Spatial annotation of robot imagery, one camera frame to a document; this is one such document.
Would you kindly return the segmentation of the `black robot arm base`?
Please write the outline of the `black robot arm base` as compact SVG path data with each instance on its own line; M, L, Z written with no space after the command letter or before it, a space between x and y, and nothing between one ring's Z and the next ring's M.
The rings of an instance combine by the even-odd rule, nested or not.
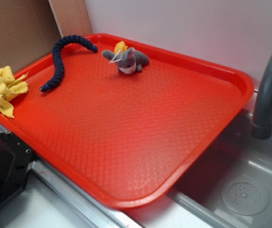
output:
M0 209L26 188L33 149L13 132L0 133Z

